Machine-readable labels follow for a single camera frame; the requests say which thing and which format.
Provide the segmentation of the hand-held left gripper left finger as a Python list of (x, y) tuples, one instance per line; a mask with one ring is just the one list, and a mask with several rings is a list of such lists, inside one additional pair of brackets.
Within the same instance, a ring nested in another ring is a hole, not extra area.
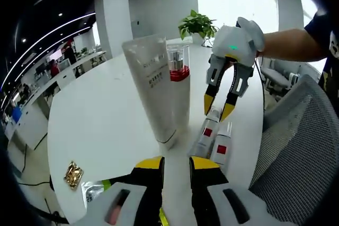
[(145, 159), (131, 173), (104, 180), (90, 203), (90, 225), (157, 225), (162, 206), (164, 157)]

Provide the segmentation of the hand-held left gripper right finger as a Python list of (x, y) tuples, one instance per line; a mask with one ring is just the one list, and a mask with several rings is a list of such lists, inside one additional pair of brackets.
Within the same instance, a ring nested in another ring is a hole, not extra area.
[(197, 225), (287, 225), (248, 189), (228, 182), (215, 162), (189, 158), (192, 207)]

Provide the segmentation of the person's right hand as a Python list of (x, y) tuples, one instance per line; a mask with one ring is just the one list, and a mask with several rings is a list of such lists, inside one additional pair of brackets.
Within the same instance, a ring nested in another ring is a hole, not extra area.
[(237, 25), (247, 34), (249, 45), (258, 52), (263, 52), (265, 47), (264, 33), (253, 20), (244, 17), (237, 19)]

